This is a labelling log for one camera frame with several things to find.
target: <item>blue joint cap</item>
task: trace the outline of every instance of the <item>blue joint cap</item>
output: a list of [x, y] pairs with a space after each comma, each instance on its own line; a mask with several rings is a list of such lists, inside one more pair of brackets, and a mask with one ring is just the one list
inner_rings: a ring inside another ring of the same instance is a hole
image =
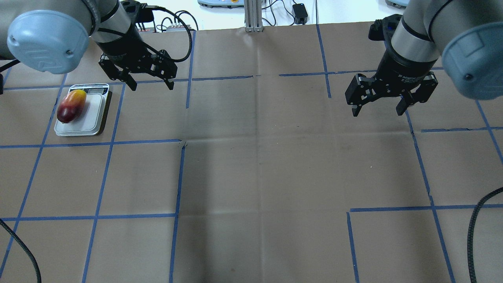
[[17, 16], [9, 26], [7, 46], [25, 65], [41, 72], [74, 70], [89, 45], [84, 26], [67, 14], [34, 10]]
[[478, 100], [503, 96], [503, 22], [458, 35], [445, 47], [442, 64], [462, 95]]

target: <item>blue tape grid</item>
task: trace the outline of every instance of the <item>blue tape grid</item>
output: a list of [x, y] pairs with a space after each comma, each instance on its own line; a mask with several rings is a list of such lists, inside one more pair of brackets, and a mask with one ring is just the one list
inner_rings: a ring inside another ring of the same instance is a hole
[[[326, 65], [326, 58], [325, 58], [325, 52], [324, 52], [324, 47], [323, 47], [323, 40], [321, 36], [321, 31], [319, 29], [319, 25], [316, 25], [316, 30], [318, 34], [318, 39], [319, 39], [319, 44], [320, 44], [320, 51], [321, 51], [321, 56], [323, 60], [323, 69], [324, 72], [317, 72], [317, 73], [298, 73], [298, 74], [279, 74], [280, 77], [297, 77], [297, 76], [318, 76], [318, 75], [325, 75], [325, 82], [326, 82], [326, 87], [327, 87], [327, 93], [328, 97], [331, 98], [331, 91], [330, 91], [330, 83], [328, 80], [328, 75], [340, 75], [340, 74], [348, 74], [348, 73], [365, 73], [365, 72], [375, 72], [376, 70], [350, 70], [350, 71], [339, 71], [339, 72], [329, 72], [327, 70], [327, 65]], [[195, 43], [196, 41], [196, 32], [193, 34], [193, 42]], [[194, 50], [192, 50], [191, 57], [190, 57], [190, 67], [189, 67], [189, 78], [188, 79], [175, 79], [175, 82], [188, 82], [188, 89], [187, 89], [187, 101], [186, 101], [186, 107], [189, 108], [190, 106], [190, 90], [191, 90], [191, 82], [192, 81], [208, 81], [208, 80], [234, 80], [234, 79], [247, 79], [247, 78], [253, 78], [253, 77], [260, 77], [260, 75], [256, 76], [231, 76], [231, 77], [215, 77], [215, 78], [192, 78], [192, 70], [193, 70], [193, 62], [194, 62]], [[432, 70], [438, 70], [438, 69], [443, 69], [442, 67], [434, 67]], [[4, 84], [7, 81], [7, 78], [11, 72], [11, 69], [8, 70], [5, 79], [4, 79]], [[70, 87], [71, 85], [65, 85], [64, 82], [66, 80], [66, 75], [64, 76], [62, 83], [60, 86], [41, 86], [41, 87], [18, 87], [18, 88], [5, 88], [6, 91], [8, 90], [27, 90], [27, 89], [48, 89], [48, 88], [59, 88], [59, 93], [58, 97], [61, 95], [61, 91], [63, 88]], [[148, 84], [148, 83], [163, 83], [162, 80], [150, 80], [150, 81], [138, 81], [139, 84]], [[180, 161], [180, 173], [179, 173], [179, 185], [178, 185], [178, 195], [177, 195], [177, 206], [176, 206], [176, 212], [174, 214], [144, 214], [144, 215], [99, 215], [99, 210], [101, 206], [101, 199], [103, 196], [103, 190], [106, 182], [106, 176], [108, 173], [108, 166], [110, 163], [110, 158], [111, 158], [111, 153], [113, 149], [113, 145], [125, 145], [125, 144], [146, 144], [146, 143], [171, 143], [171, 142], [180, 142], [179, 139], [160, 139], [160, 140], [131, 140], [131, 141], [114, 141], [115, 139], [115, 133], [117, 129], [117, 123], [118, 123], [118, 117], [120, 113], [120, 108], [122, 105], [122, 98], [124, 95], [125, 91], [125, 84], [119, 83], [119, 82], [114, 82], [114, 83], [109, 83], [110, 85], [122, 85], [122, 94], [121, 94], [121, 99], [119, 102], [119, 109], [117, 112], [116, 116], [116, 121], [114, 125], [114, 132], [112, 135], [112, 140], [109, 143], [84, 143], [84, 144], [61, 144], [61, 145], [46, 145], [45, 141], [49, 132], [50, 125], [52, 123], [52, 119], [54, 116], [54, 112], [56, 109], [56, 104], [54, 105], [51, 118], [49, 120], [49, 124], [46, 128], [46, 132], [44, 135], [44, 139], [42, 141], [42, 144], [40, 145], [7, 145], [7, 146], [0, 146], [0, 149], [14, 149], [14, 148], [39, 148], [39, 154], [37, 155], [37, 159], [32, 171], [32, 175], [30, 177], [30, 181], [20, 208], [20, 211], [18, 213], [18, 216], [16, 218], [4, 218], [5, 221], [15, 221], [15, 226], [14, 226], [14, 231], [17, 230], [17, 227], [19, 225], [19, 222], [21, 221], [64, 221], [64, 220], [94, 220], [93, 222], [93, 230], [91, 234], [91, 239], [90, 239], [90, 244], [88, 247], [88, 254], [86, 258], [86, 265], [85, 265], [85, 270], [82, 278], [82, 283], [86, 281], [86, 276], [87, 276], [87, 270], [89, 268], [89, 260], [91, 256], [91, 251], [92, 251], [92, 245], [93, 245], [93, 240], [94, 240], [94, 234], [96, 232], [96, 225], [97, 221], [99, 219], [137, 219], [137, 218], [175, 218], [175, 225], [174, 225], [174, 231], [173, 231], [173, 241], [172, 241], [172, 251], [171, 251], [171, 262], [170, 262], [170, 278], [169, 282], [173, 282], [173, 271], [174, 271], [174, 261], [175, 261], [175, 250], [176, 250], [176, 238], [177, 238], [177, 231], [178, 231], [178, 215], [180, 211], [180, 198], [181, 198], [181, 187], [182, 187], [182, 176], [183, 176], [183, 164], [184, 164], [184, 155], [185, 155], [185, 146], [182, 148], [182, 156], [181, 156], [181, 161]], [[493, 131], [494, 130], [502, 130], [503, 127], [491, 127], [489, 125], [489, 122], [487, 121], [487, 118], [483, 112], [483, 109], [480, 105], [480, 103], [477, 101], [477, 107], [479, 108], [479, 111], [482, 115], [482, 118], [484, 120], [484, 123], [486, 124], [485, 128], [476, 128], [476, 129], [469, 129], [469, 128], [454, 128], [454, 129], [423, 129], [421, 132], [450, 132], [450, 131], [480, 131], [480, 130], [487, 130], [491, 136], [491, 139], [494, 143], [494, 146], [496, 148], [496, 152], [498, 153], [499, 158], [501, 159], [501, 162], [503, 164], [503, 156], [501, 154], [501, 150], [499, 148], [499, 145], [494, 137]], [[416, 148], [416, 154], [418, 157], [418, 161], [420, 163], [420, 167], [423, 173], [423, 178], [425, 181], [425, 186], [427, 189], [427, 193], [430, 198], [430, 206], [411, 206], [411, 207], [369, 207], [369, 208], [352, 208], [350, 212], [347, 213], [347, 221], [348, 221], [348, 232], [349, 232], [349, 238], [350, 238], [350, 246], [351, 246], [351, 253], [352, 253], [352, 260], [353, 260], [353, 265], [354, 265], [354, 272], [355, 272], [355, 281], [357, 283], [360, 282], [359, 280], [359, 275], [358, 275], [358, 266], [357, 266], [357, 258], [356, 258], [356, 253], [355, 253], [355, 243], [354, 243], [354, 238], [353, 238], [353, 229], [351, 226], [351, 216], [350, 213], [359, 213], [359, 212], [371, 212], [371, 211], [412, 211], [412, 210], [431, 210], [434, 214], [434, 219], [435, 223], [437, 226], [437, 231], [439, 234], [440, 242], [442, 245], [442, 249], [444, 252], [444, 257], [446, 260], [446, 265], [449, 271], [449, 276], [451, 278], [451, 282], [455, 283], [454, 276], [452, 273], [452, 268], [450, 265], [449, 257], [447, 254], [447, 249], [445, 248], [445, 243], [443, 240], [443, 235], [442, 235], [442, 230], [440, 227], [440, 223], [438, 220], [438, 215], [436, 213], [436, 210], [442, 210], [442, 209], [473, 209], [475, 205], [441, 205], [441, 206], [436, 206], [433, 198], [430, 196], [430, 187], [428, 184], [428, 179], [426, 177], [426, 172], [424, 169], [423, 161], [421, 158], [421, 153], [419, 151], [419, 148], [417, 146], [417, 140], [415, 138], [415, 134], [413, 131], [412, 123], [410, 120], [410, 116], [408, 112], [406, 112], [407, 115], [407, 120], [409, 122], [409, 127], [410, 131], [412, 134], [412, 138], [414, 140], [414, 145]], [[28, 193], [30, 191], [31, 183], [33, 181], [33, 177], [35, 175], [35, 171], [37, 169], [38, 162], [40, 160], [41, 153], [44, 148], [56, 148], [56, 147], [77, 147], [77, 146], [109, 146], [109, 154], [107, 157], [107, 163], [104, 171], [104, 176], [103, 176], [103, 181], [102, 181], [102, 187], [100, 190], [100, 196], [96, 208], [96, 213], [94, 216], [66, 216], [66, 217], [21, 217], [22, 211], [24, 209], [24, 205], [26, 203], [26, 199], [28, 197]], [[503, 204], [486, 204], [484, 205], [484, 208], [503, 208]], [[8, 255], [10, 248], [12, 246], [13, 239], [11, 238], [2, 262], [2, 266], [0, 267], [0, 277], [2, 276], [2, 272], [5, 268], [5, 263], [7, 261]]]

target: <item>silver scale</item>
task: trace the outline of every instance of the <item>silver scale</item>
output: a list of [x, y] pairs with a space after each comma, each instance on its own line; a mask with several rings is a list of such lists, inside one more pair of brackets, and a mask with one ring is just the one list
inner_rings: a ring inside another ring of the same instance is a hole
[[83, 90], [87, 93], [84, 109], [79, 117], [70, 123], [56, 120], [54, 131], [58, 136], [96, 135], [103, 131], [107, 119], [108, 106], [112, 90], [108, 84], [73, 85], [73, 90]]

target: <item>digital scale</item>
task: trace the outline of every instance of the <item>digital scale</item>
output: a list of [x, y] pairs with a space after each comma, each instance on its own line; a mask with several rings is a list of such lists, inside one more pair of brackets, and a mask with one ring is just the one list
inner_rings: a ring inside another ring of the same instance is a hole
[[108, 107], [112, 90], [108, 84], [73, 85], [73, 90], [83, 90], [87, 93], [84, 109], [79, 117], [70, 123], [56, 120], [54, 131], [58, 136], [97, 135], [103, 131], [107, 120]]
[[205, 6], [208, 8], [213, 7], [226, 7], [226, 8], [235, 8], [244, 6], [244, 0], [197, 0], [199, 5]]

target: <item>power adapter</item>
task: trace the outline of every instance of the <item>power adapter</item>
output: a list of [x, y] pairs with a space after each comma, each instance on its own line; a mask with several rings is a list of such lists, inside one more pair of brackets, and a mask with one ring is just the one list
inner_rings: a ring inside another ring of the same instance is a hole
[[307, 10], [304, 3], [294, 4], [292, 6], [292, 14], [295, 16], [296, 25], [304, 25], [307, 23]]

